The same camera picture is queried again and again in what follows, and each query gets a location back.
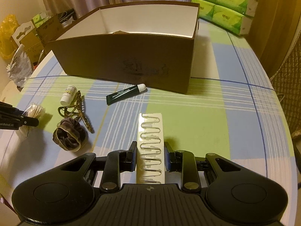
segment wall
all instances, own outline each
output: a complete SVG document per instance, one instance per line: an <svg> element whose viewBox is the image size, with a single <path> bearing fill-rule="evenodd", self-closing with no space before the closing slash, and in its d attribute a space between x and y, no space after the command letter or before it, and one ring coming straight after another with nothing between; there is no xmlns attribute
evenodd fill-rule
<svg viewBox="0 0 301 226"><path fill-rule="evenodd" d="M259 0L247 41L269 77L278 70L293 40L301 0Z"/></svg>
<svg viewBox="0 0 301 226"><path fill-rule="evenodd" d="M36 14L45 11L43 0L0 0L0 21L8 14L15 14L19 24L28 22ZM0 57L0 95L9 82L6 73L8 62Z"/></svg>

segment ribbed black surface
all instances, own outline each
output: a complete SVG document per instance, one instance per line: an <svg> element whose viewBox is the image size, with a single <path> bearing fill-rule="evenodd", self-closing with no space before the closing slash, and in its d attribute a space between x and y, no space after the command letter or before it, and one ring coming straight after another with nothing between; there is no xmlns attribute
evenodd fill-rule
<svg viewBox="0 0 301 226"><path fill-rule="evenodd" d="M30 226L23 222L19 226ZM175 184L125 184L102 195L92 210L63 226L234 226L212 214L196 194ZM269 226L283 226L279 222Z"/></svg>

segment plaid tablecloth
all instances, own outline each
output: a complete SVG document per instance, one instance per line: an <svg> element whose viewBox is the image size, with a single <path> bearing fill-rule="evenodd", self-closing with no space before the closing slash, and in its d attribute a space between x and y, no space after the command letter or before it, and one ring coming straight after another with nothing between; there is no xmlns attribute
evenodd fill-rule
<svg viewBox="0 0 301 226"><path fill-rule="evenodd" d="M52 133L62 119L57 109L67 85L85 95L85 113L94 134L78 152L61 149ZM244 38L200 20L187 95L148 89L106 105L106 95L128 84L67 76L53 54L35 70L11 103L46 108L46 117L22 143L15 131L0 130L0 193L10 199L22 181L86 152L106 155L127 149L137 135L138 114L162 113L164 141L196 156L214 152L281 184L289 203L282 223L293 226L297 176L293 147L275 91ZM122 174L134 182L134 174Z"/></svg>

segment brown velvet scrunchie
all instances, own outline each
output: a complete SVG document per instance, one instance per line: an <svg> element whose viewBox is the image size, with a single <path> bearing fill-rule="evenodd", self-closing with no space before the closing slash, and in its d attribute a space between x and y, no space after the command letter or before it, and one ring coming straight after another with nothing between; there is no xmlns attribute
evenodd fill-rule
<svg viewBox="0 0 301 226"><path fill-rule="evenodd" d="M61 120L60 125L53 133L53 141L67 151L78 151L86 138L86 132L73 118Z"/></svg>

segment stack of tissue packs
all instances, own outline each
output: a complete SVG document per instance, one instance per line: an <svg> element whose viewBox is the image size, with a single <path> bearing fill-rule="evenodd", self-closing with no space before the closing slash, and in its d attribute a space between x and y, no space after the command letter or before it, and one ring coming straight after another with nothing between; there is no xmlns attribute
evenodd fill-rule
<svg viewBox="0 0 301 226"><path fill-rule="evenodd" d="M200 4L199 17L235 34L248 34L257 0L192 0Z"/></svg>

